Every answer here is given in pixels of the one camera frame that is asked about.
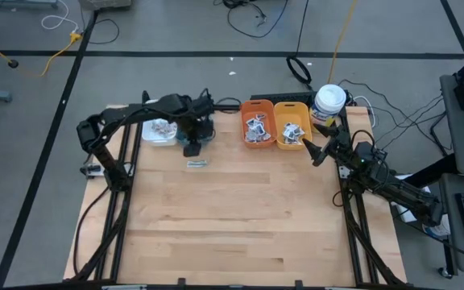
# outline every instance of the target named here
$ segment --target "yellow bin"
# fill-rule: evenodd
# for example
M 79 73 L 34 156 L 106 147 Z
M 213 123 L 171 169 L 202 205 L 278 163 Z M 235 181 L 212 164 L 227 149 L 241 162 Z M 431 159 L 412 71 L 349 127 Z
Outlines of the yellow bin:
M 298 101 L 282 101 L 277 103 L 274 108 L 275 123 L 277 126 L 277 146 L 282 150 L 301 150 L 305 148 L 302 142 L 303 138 L 313 141 L 313 133 L 311 132 L 311 120 L 309 119 L 309 108 L 302 102 Z M 301 144 L 286 144 L 284 143 L 284 125 L 293 123 L 305 132 L 300 137 Z

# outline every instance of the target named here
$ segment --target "orange bin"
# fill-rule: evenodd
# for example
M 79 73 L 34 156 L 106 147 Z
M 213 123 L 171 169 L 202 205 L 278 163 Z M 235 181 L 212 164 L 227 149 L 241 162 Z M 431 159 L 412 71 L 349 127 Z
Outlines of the orange bin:
M 282 101 L 275 105 L 275 122 L 277 126 L 277 146 L 283 150 L 301 150 L 305 147 L 302 142 L 303 138 L 313 141 L 313 133 L 311 132 L 311 120 L 309 119 L 309 108 L 302 102 L 298 101 Z M 286 144 L 284 143 L 284 126 L 286 123 L 293 123 L 305 132 L 300 137 L 301 144 Z
M 271 135 L 270 139 L 257 143 L 250 143 L 245 140 L 245 134 L 248 132 L 247 121 L 255 118 L 255 115 L 263 114 L 261 121 L 264 122 L 264 130 Z M 241 123 L 242 139 L 249 148 L 264 148 L 271 146 L 277 136 L 277 127 L 275 124 L 275 115 L 273 114 L 273 103 L 268 100 L 245 101 L 241 104 Z

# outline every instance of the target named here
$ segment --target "wooden tabletop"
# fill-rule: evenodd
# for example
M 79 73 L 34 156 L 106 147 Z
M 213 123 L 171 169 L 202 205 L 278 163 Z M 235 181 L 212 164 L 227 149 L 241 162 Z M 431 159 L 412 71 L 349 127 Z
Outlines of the wooden tabletop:
M 371 131 L 366 108 L 347 112 L 351 132 Z M 142 144 L 118 282 L 353 286 L 343 209 L 332 204 L 339 190 L 334 161 L 315 168 L 306 150 L 246 148 L 238 114 L 216 113 L 214 122 L 216 137 L 198 158 L 208 160 L 205 168 L 187 168 L 181 146 Z M 108 145 L 114 156 L 121 138 L 122 130 Z M 313 141 L 326 143 L 319 134 Z M 81 213 L 105 187 L 103 178 L 88 181 Z M 101 241 L 109 196 L 84 221 L 78 267 Z M 388 203 L 370 193 L 363 198 L 372 244 L 406 280 Z M 113 253 L 111 246 L 106 276 Z M 65 278 L 73 276 L 72 258 L 73 249 Z M 366 269 L 363 251 L 360 258 Z

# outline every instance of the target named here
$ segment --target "concrete floor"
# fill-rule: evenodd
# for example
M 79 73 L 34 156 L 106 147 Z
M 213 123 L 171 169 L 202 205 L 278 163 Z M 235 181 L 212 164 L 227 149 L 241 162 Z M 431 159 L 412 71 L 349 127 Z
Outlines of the concrete floor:
M 81 25 L 77 0 L 64 0 L 70 18 Z M 449 0 L 464 34 L 464 0 Z M 278 16 L 283 0 L 259 1 L 268 15 L 268 25 Z M 301 41 L 302 52 L 331 52 L 334 49 L 350 1 L 311 0 Z M 296 48 L 305 1 L 290 0 L 284 17 L 264 39 L 251 39 L 226 24 L 226 8 L 212 1 L 137 0 L 131 10 L 108 11 L 98 19 L 113 19 L 121 28 L 114 43 L 90 44 L 89 51 L 141 52 L 290 52 Z M 44 6 L 0 8 L 0 48 L 6 50 L 58 50 L 65 46 L 69 23 L 45 31 L 40 20 L 55 13 Z M 85 12 L 88 21 L 89 13 Z M 249 9 L 235 11 L 233 20 L 243 28 L 255 27 L 258 19 Z M 93 41 L 112 38 L 108 23 L 98 24 Z M 398 1 L 360 0 L 341 52 L 463 53 L 439 0 Z M 39 71 L 47 58 L 15 56 L 22 67 Z M 385 93 L 392 104 L 410 114 L 439 95 L 439 76 L 451 74 L 464 60 L 388 60 L 377 58 L 338 59 L 334 82 L 347 78 L 365 82 Z M 0 59 L 0 89 L 14 95 L 11 103 L 0 103 L 0 262 L 15 219 L 37 165 L 52 116 L 60 100 L 74 57 L 55 60 L 44 78 L 30 78 L 9 69 Z M 326 81 L 330 59 L 302 59 L 312 63 L 313 86 Z M 246 100 L 252 94 L 304 91 L 288 71 L 285 59 L 278 57 L 85 57 L 74 85 L 30 218 L 10 269 L 6 286 L 52 283 L 64 273 L 73 240 L 77 215 L 85 188 L 78 172 L 85 153 L 79 148 L 75 127 L 107 104 L 139 102 L 146 89 L 152 97 L 168 93 L 197 95 L 209 88 L 215 99 L 236 97 Z M 381 97 L 363 87 L 344 85 L 354 95 L 367 97 L 373 106 L 390 110 Z M 438 104 L 425 117 L 443 111 Z M 393 125 L 389 115 L 375 111 L 378 126 L 375 137 Z M 402 116 L 393 112 L 398 120 Z M 422 124 L 428 130 L 430 122 Z M 448 146 L 446 121 L 437 128 Z M 400 133 L 396 130 L 380 141 L 380 146 Z M 408 130 L 390 147 L 388 164 L 398 172 L 415 172 L 441 158 L 438 149 L 419 134 Z M 442 267 L 443 248 L 401 224 L 396 230 L 408 280 L 430 288 L 464 288 L 464 273 L 452 280 L 435 271 Z

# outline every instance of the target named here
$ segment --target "wooden table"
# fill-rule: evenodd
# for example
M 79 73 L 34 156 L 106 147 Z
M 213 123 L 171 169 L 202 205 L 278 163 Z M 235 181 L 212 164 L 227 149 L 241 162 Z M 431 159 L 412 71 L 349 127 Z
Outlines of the wooden table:
M 366 108 L 347 112 L 351 132 L 371 130 Z M 201 153 L 205 168 L 187 168 L 180 146 L 141 146 L 118 282 L 176 284 L 183 277 L 187 284 L 353 286 L 343 210 L 331 201 L 339 190 L 334 161 L 315 168 L 306 150 L 248 149 L 238 114 L 216 113 L 214 121 L 216 138 Z M 121 138 L 122 131 L 109 143 L 114 156 Z M 313 139 L 326 143 L 319 134 Z M 103 178 L 88 181 L 81 213 L 105 187 Z M 85 219 L 78 267 L 99 245 L 109 196 Z M 389 205 L 363 196 L 372 243 L 405 280 Z M 66 278 L 73 276 L 72 256 L 73 249 Z M 366 270 L 363 251 L 360 258 Z

